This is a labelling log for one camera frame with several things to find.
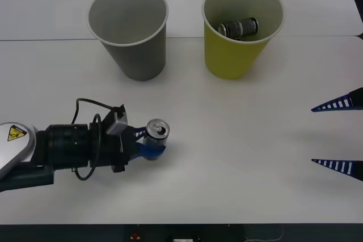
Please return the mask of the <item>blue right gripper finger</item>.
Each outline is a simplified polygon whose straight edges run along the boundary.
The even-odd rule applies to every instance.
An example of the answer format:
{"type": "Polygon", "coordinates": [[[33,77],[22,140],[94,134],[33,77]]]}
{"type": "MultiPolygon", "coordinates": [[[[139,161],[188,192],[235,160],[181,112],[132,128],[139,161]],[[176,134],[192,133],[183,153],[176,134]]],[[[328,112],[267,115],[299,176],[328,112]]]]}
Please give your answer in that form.
{"type": "Polygon", "coordinates": [[[363,181],[363,161],[362,160],[326,160],[312,159],[312,162],[336,172],[345,174],[354,179],[363,181]]]}
{"type": "Polygon", "coordinates": [[[358,88],[350,93],[327,101],[317,107],[311,109],[312,112],[328,112],[328,111],[361,111],[362,106],[362,90],[358,88]]]}

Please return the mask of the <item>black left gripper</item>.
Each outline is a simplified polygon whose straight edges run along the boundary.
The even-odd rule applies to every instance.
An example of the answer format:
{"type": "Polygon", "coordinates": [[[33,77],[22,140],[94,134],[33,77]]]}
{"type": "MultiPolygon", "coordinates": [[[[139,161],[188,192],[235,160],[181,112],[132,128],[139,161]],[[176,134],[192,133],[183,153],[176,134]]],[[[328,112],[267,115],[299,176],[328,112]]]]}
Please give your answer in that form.
{"type": "Polygon", "coordinates": [[[129,126],[126,117],[106,117],[101,123],[102,138],[96,167],[110,166],[112,172],[120,173],[125,171],[125,167],[131,160],[136,158],[157,160],[166,147],[148,146],[137,142],[145,135],[145,127],[129,126]]]}

